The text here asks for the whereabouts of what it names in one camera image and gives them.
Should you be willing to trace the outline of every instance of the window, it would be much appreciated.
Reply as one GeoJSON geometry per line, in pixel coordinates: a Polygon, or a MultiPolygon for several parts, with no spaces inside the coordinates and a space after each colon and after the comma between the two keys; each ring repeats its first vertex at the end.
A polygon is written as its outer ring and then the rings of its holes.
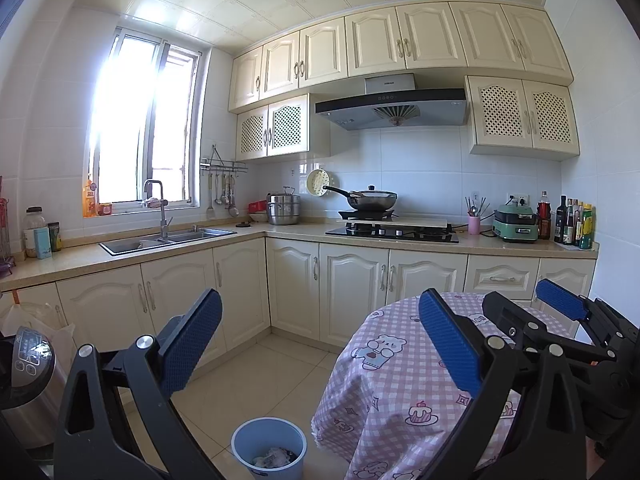
{"type": "Polygon", "coordinates": [[[159,197],[193,205],[199,52],[118,28],[94,99],[89,174],[101,203],[135,210],[159,197]]]}

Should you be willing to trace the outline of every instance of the trash can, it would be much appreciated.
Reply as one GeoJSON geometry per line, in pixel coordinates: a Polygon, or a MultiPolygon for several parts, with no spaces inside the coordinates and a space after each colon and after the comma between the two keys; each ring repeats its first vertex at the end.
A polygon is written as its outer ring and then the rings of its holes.
{"type": "Polygon", "coordinates": [[[305,434],[288,420],[264,416],[248,420],[231,437],[231,449],[238,461],[254,478],[262,480],[301,480],[302,465],[306,454],[305,434]],[[254,458],[264,456],[272,447],[282,447],[295,453],[298,458],[290,464],[273,469],[253,465],[254,458]]]}

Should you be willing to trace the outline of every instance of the pink checkered tablecloth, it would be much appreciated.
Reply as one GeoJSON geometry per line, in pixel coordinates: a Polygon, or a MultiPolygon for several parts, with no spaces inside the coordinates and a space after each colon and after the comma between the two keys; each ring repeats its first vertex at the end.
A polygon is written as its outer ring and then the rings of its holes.
{"type": "MultiPolygon", "coordinates": [[[[482,294],[442,294],[485,336],[501,335],[482,314],[482,294]]],[[[351,462],[345,480],[414,480],[468,405],[418,319],[418,297],[369,314],[335,363],[311,421],[316,444],[351,462]]],[[[525,307],[549,332],[569,337],[553,317],[525,307]]],[[[500,451],[518,409],[511,392],[479,465],[500,451]]]]}

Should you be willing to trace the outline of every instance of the range hood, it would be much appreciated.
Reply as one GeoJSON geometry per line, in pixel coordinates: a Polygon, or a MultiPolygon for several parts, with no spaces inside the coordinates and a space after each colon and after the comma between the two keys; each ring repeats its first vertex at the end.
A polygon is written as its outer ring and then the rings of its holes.
{"type": "Polygon", "coordinates": [[[316,103],[316,114],[345,130],[465,123],[463,88],[416,90],[413,74],[399,74],[365,79],[365,92],[316,103]]]}

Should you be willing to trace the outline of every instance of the pink cup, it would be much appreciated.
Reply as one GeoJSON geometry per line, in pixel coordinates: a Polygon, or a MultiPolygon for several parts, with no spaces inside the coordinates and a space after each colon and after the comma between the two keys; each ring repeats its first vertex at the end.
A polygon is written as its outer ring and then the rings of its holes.
{"type": "Polygon", "coordinates": [[[480,234],[480,217],[468,216],[467,219],[469,220],[469,234],[479,235],[480,234]]]}

